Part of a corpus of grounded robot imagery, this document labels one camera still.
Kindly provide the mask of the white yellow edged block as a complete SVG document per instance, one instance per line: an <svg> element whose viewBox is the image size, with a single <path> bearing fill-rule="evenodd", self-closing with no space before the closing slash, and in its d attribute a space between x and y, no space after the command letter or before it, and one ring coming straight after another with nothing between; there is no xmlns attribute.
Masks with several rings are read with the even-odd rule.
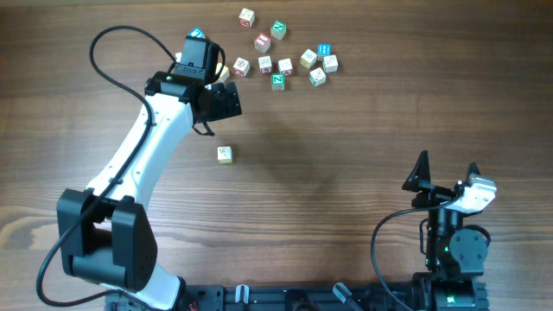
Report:
<svg viewBox="0 0 553 311"><path fill-rule="evenodd" d="M230 146L218 147L217 158L219 163L231 163L233 161L232 148Z"/></svg>

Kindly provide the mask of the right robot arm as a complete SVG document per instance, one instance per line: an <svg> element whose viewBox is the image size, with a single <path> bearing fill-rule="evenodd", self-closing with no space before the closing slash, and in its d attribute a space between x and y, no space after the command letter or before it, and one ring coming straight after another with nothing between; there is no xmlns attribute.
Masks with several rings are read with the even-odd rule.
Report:
<svg viewBox="0 0 553 311"><path fill-rule="evenodd" d="M429 153L424 150L402 189L416 194L414 208L428 210L419 225L428 271L412 277L406 305L412 310L488 310L486 285L477 278L484 274L491 235L464 219L482 213L495 199L495 182L481 175L473 162L465 180L452 188L437 186L431 182Z"/></svg>

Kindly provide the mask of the white fish wooden block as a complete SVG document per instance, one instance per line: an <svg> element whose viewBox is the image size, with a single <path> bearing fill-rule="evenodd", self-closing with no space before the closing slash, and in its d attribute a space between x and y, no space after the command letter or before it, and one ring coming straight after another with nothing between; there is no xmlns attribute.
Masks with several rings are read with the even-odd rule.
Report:
<svg viewBox="0 0 553 311"><path fill-rule="evenodd" d="M322 60L323 70L325 73L333 73L338 70L338 60L335 55L324 56Z"/></svg>

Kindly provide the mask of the yellow top wooden block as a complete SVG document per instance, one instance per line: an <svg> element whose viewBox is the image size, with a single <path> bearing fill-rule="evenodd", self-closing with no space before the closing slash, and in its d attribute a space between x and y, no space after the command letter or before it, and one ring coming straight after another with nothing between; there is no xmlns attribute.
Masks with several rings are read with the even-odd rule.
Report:
<svg viewBox="0 0 553 311"><path fill-rule="evenodd" d="M216 73L219 74L218 82L224 83L230 76L230 72L227 66L224 66L222 63L218 63L216 67Z"/></svg>

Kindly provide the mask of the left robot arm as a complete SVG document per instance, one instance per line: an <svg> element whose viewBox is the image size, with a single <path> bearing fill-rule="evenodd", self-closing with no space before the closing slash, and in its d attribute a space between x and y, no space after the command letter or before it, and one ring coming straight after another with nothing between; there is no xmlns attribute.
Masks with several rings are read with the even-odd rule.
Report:
<svg viewBox="0 0 553 311"><path fill-rule="evenodd" d="M149 78L142 93L115 85L142 102L130 132L108 165L83 191L66 189L56 212L60 237L37 276L43 289L55 253L64 272L105 286L104 295L150 310L186 309L185 281L157 263L147 209L153 190L181 140L197 125L241 115L238 90L220 83L223 48L187 36L180 58Z"/></svg>

